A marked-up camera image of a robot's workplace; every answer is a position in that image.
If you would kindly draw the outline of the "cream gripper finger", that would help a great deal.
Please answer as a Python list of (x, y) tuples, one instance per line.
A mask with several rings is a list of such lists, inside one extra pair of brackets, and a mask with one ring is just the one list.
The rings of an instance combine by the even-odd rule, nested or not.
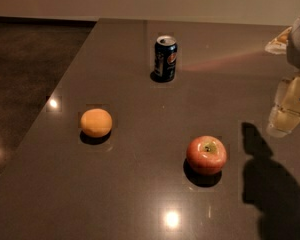
[(265, 51), (275, 55), (282, 55), (286, 53), (288, 35), (292, 28), (288, 27), (282, 31), (278, 36), (269, 41), (265, 46)]
[(267, 132), (275, 138), (290, 134), (300, 123), (300, 73), (283, 78), (277, 88), (269, 115)]

